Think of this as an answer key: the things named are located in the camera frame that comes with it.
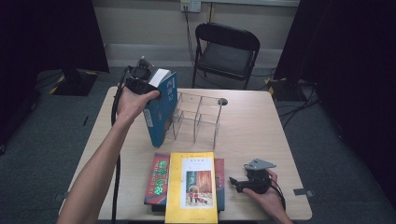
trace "black curtain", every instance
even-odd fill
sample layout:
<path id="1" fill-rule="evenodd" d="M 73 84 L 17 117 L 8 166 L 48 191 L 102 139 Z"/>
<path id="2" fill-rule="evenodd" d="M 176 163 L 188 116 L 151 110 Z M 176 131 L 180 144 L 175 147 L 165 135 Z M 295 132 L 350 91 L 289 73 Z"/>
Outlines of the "black curtain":
<path id="1" fill-rule="evenodd" d="M 1 1 L 0 33 L 0 143 L 40 72 L 108 72 L 91 0 Z"/>
<path id="2" fill-rule="evenodd" d="M 395 11 L 392 0 L 302 0 L 275 78 L 318 83 L 340 135 L 396 208 Z"/>

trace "person's left hand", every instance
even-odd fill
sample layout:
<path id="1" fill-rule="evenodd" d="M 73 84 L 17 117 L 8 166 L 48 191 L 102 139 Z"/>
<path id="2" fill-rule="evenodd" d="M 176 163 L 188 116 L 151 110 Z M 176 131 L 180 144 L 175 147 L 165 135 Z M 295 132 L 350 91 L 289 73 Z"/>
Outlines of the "person's left hand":
<path id="1" fill-rule="evenodd" d="M 159 91 L 151 91 L 147 94 L 138 95 L 127 87 L 123 87 L 117 109 L 118 118 L 126 119 L 129 124 L 132 124 L 134 119 L 143 111 L 146 103 L 159 95 Z"/>

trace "person's right hand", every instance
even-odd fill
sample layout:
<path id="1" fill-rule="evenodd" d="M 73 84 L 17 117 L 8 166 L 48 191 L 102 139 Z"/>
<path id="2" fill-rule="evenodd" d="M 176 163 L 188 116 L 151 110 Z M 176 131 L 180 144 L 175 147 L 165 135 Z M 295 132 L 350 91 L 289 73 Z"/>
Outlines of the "person's right hand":
<path id="1" fill-rule="evenodd" d="M 269 169 L 266 171 L 272 179 L 273 187 L 277 188 L 277 174 Z M 264 210 L 268 216 L 273 218 L 276 223 L 292 223 L 283 209 L 279 194 L 274 189 L 269 188 L 264 194 L 258 194 L 247 188 L 242 189 L 242 191 L 254 201 L 259 203 L 259 205 L 262 207 L 262 210 Z"/>
<path id="2" fill-rule="evenodd" d="M 138 95 L 133 93 L 127 87 L 122 88 L 117 115 L 124 118 L 129 125 L 143 111 L 146 103 L 160 95 L 159 91 L 151 91 L 147 94 Z"/>

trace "gray carpet floor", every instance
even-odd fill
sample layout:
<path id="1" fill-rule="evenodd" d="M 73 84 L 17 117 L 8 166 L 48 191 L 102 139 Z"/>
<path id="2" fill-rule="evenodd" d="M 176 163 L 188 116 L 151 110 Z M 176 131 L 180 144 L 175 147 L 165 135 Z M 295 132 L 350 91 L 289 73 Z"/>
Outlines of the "gray carpet floor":
<path id="1" fill-rule="evenodd" d="M 165 68 L 177 72 L 180 88 L 191 86 L 191 67 Z M 119 82 L 122 70 L 101 73 L 87 97 L 50 95 L 58 71 L 39 75 L 41 96 L 36 108 L 0 157 L 0 223 L 56 221 L 62 202 L 54 198 L 67 191 L 106 91 Z M 271 69 L 258 68 L 253 75 L 248 89 L 267 91 L 264 80 Z M 197 84 L 212 89 L 243 87 L 242 82 L 213 77 L 199 77 Z M 304 87 L 307 96 L 310 91 L 311 87 Z M 310 100 L 316 98 L 314 93 Z M 298 223 L 396 223 L 395 210 L 365 164 L 340 140 L 336 123 L 321 104 L 299 111 L 290 121 L 291 114 L 282 115 L 303 103 L 275 104 L 287 124 L 285 134 L 304 187 L 315 193 L 309 198 L 313 217 Z"/>

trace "red book cover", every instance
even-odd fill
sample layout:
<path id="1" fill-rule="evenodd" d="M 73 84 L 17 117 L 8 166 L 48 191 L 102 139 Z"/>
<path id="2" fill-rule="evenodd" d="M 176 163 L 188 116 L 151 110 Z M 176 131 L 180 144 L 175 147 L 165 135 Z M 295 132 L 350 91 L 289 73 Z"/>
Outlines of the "red book cover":
<path id="1" fill-rule="evenodd" d="M 144 204 L 166 205 L 169 175 L 169 153 L 156 152 L 151 164 Z"/>
<path id="2" fill-rule="evenodd" d="M 152 210 L 155 212 L 164 212 L 166 207 L 169 161 L 169 153 L 156 152 L 151 164 L 150 177 L 148 179 L 144 204 L 154 205 Z M 218 210 L 224 211 L 224 159 L 215 158 L 215 179 Z"/>

